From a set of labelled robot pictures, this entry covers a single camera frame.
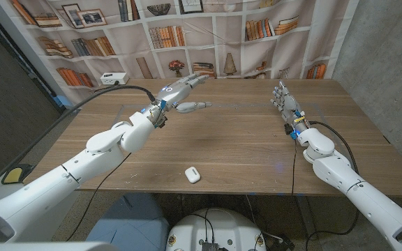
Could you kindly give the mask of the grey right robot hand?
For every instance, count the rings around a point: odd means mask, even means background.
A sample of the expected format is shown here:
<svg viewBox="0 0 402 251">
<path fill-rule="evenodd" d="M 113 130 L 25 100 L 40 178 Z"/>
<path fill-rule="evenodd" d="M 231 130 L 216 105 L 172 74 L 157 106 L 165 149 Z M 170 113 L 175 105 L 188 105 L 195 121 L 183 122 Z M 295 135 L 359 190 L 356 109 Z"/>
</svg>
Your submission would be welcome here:
<svg viewBox="0 0 402 251">
<path fill-rule="evenodd" d="M 270 103 L 281 113 L 285 121 L 285 133 L 287 135 L 299 135 L 309 129 L 309 124 L 305 119 L 305 113 L 300 104 L 290 94 L 284 81 L 280 80 L 278 86 L 274 87 L 273 98 Z"/>
</svg>

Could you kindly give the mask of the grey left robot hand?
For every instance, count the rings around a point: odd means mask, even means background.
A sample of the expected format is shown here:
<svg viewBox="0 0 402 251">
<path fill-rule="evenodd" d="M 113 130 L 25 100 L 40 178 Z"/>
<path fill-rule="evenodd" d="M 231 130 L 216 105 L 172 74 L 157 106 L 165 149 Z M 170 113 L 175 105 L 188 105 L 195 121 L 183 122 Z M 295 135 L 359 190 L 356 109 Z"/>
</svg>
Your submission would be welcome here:
<svg viewBox="0 0 402 251">
<path fill-rule="evenodd" d="M 211 102 L 181 102 L 198 84 L 203 84 L 208 78 L 208 75 L 193 73 L 163 87 L 156 96 L 160 110 L 165 113 L 175 108 L 179 113 L 187 114 L 211 107 Z"/>
</svg>

